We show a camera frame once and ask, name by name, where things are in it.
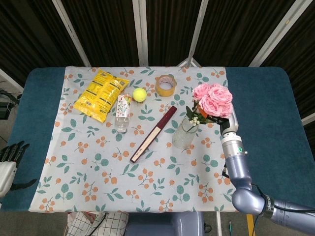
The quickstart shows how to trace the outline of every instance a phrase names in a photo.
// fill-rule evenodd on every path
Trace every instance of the tape roll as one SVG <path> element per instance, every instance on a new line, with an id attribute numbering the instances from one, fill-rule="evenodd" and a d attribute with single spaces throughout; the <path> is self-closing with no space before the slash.
<path id="1" fill-rule="evenodd" d="M 156 81 L 157 81 L 156 91 L 160 96 L 169 97 L 174 93 L 177 83 L 173 75 L 161 75 L 160 77 L 156 78 Z M 161 84 L 164 84 L 164 83 L 170 84 L 171 88 L 170 89 L 161 88 Z"/>

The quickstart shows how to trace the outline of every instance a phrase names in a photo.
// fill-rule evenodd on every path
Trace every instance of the floor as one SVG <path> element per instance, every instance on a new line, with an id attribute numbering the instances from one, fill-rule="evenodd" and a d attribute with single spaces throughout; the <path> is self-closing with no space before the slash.
<path id="1" fill-rule="evenodd" d="M 0 88 L 18 92 L 9 82 L 1 82 Z M 18 107 L 11 110 L 8 120 L 0 120 L 0 149 L 6 146 Z M 206 236 L 216 236 L 216 216 L 214 212 L 205 212 L 205 223 L 212 226 Z M 31 212 L 0 212 L 0 236 L 62 236 L 66 226 L 66 213 L 41 214 Z M 242 213 L 221 213 L 222 235 L 229 236 L 229 222 L 232 223 L 232 235 L 249 235 L 247 218 Z M 294 230 L 274 224 L 261 218 L 255 228 L 256 236 L 305 236 Z"/>

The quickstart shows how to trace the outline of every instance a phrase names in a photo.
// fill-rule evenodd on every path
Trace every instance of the vase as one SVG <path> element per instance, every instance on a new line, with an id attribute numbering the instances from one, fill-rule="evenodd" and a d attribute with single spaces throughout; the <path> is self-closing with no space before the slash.
<path id="1" fill-rule="evenodd" d="M 173 145 L 179 149 L 189 148 L 197 130 L 198 125 L 193 126 L 188 117 L 184 118 L 172 137 Z"/>

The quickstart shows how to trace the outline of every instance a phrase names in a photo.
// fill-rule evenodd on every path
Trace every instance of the snack bag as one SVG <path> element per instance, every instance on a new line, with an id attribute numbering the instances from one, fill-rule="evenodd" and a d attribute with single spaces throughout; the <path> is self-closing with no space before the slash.
<path id="1" fill-rule="evenodd" d="M 74 108 L 104 122 L 118 95 L 128 83 L 129 80 L 117 78 L 99 70 L 87 89 L 74 103 Z"/>

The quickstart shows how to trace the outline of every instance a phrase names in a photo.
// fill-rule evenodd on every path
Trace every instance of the yellow tennis ball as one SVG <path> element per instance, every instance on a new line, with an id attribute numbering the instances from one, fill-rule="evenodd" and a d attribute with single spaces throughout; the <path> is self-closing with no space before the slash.
<path id="1" fill-rule="evenodd" d="M 136 88 L 132 93 L 132 97 L 137 102 L 143 102 L 147 97 L 147 92 L 143 88 Z"/>

